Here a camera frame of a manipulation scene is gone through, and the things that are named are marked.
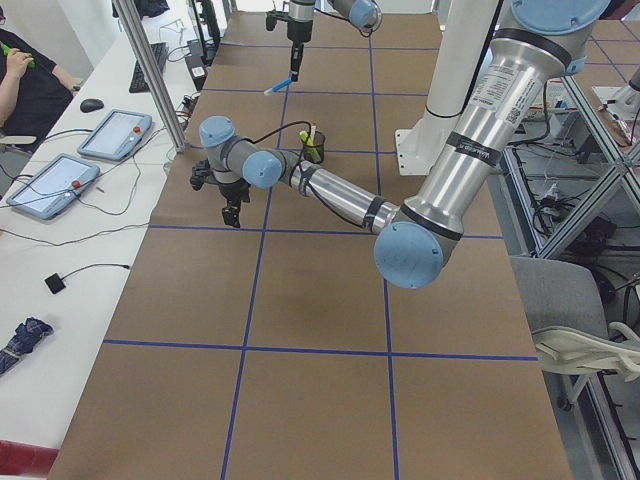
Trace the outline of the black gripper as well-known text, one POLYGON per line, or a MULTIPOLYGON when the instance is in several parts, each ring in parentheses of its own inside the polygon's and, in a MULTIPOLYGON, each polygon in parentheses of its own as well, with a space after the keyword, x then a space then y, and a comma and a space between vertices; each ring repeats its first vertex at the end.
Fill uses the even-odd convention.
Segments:
POLYGON ((291 21, 287 26, 287 38, 292 42, 292 47, 291 47, 292 63, 290 64, 291 81, 294 81, 294 82, 299 81, 304 45, 311 40, 311 36, 312 36, 311 21, 305 21, 305 22, 291 21))
POLYGON ((244 179, 232 183, 219 182, 218 189, 226 199, 226 206, 221 210, 224 223, 233 228, 240 228, 241 204, 250 202, 250 184, 244 179))

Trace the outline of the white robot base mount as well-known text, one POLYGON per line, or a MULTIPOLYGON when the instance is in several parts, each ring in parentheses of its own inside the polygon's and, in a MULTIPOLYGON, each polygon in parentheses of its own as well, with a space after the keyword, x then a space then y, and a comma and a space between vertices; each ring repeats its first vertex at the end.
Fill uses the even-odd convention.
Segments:
POLYGON ((423 116, 395 132, 399 173, 430 172, 493 58, 490 42, 505 4, 500 0, 435 1, 442 30, 423 116))

